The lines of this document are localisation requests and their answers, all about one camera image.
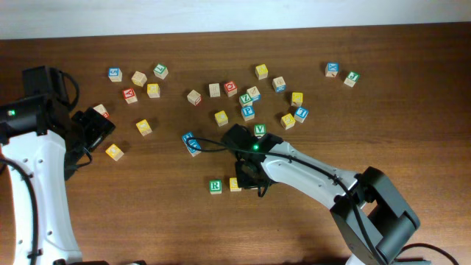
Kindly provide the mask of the yellow S block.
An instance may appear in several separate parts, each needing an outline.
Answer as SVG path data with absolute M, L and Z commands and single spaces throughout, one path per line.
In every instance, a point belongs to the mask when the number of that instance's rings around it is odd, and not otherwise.
M 241 191 L 242 188 L 238 186 L 238 181 L 236 177 L 231 177 L 230 178 L 230 191 L 231 192 L 236 192 L 236 191 Z
M 292 128 L 295 125 L 295 123 L 296 123 L 296 120 L 290 113 L 285 114 L 280 119 L 280 124 L 285 130 Z

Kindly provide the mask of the green R block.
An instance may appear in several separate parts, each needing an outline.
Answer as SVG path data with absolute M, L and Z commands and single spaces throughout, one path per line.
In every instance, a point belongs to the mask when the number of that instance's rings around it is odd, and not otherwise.
M 209 181 L 209 192 L 210 194 L 222 193 L 222 182 L 221 180 L 210 180 Z

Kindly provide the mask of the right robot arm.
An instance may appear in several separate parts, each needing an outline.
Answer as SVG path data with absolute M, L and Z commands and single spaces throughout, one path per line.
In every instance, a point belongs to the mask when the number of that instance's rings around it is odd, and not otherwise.
M 263 197 L 286 184 L 324 205 L 358 264 L 392 264 L 420 226 L 411 206 L 379 169 L 338 169 L 271 133 L 255 137 L 236 124 L 222 137 L 235 155 L 238 185 Z

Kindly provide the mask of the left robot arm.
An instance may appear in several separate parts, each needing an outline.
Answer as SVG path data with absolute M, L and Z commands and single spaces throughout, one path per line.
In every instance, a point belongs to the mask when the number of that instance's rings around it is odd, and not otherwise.
M 75 111 L 70 74 L 39 66 L 22 73 L 25 96 L 1 106 L 1 164 L 13 192 L 15 264 L 83 264 L 68 209 L 65 182 L 81 158 L 114 131 L 89 107 Z

